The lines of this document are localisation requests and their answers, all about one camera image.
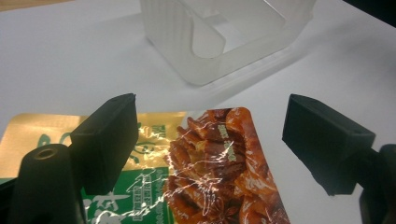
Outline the translucent white plastic box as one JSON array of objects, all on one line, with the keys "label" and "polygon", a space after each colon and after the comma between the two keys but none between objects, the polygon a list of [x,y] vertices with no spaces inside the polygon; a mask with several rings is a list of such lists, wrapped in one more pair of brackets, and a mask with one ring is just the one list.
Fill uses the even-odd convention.
[{"label": "translucent white plastic box", "polygon": [[140,0],[146,36],[187,82],[205,85],[289,46],[317,0]]}]

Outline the gold and green snack packet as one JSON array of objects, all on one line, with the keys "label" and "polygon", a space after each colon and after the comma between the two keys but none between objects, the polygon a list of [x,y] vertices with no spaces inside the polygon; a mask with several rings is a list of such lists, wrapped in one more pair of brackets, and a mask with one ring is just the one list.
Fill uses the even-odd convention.
[{"label": "gold and green snack packet", "polygon": [[246,108],[137,120],[115,188],[83,197],[88,224],[290,224]]}]

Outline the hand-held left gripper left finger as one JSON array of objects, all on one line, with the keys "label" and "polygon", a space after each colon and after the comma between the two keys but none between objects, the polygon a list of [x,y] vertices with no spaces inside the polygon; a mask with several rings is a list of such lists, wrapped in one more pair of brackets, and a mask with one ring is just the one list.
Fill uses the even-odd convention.
[{"label": "hand-held left gripper left finger", "polygon": [[86,224],[82,193],[113,190],[138,138],[135,95],[107,100],[70,133],[21,160],[8,224]]}]

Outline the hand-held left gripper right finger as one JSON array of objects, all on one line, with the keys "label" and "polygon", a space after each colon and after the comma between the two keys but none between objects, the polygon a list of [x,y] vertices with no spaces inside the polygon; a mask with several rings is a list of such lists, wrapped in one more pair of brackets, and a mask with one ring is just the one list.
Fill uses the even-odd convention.
[{"label": "hand-held left gripper right finger", "polygon": [[362,224],[396,224],[396,144],[373,150],[373,132],[298,94],[289,98],[282,140],[328,195],[363,187]]}]

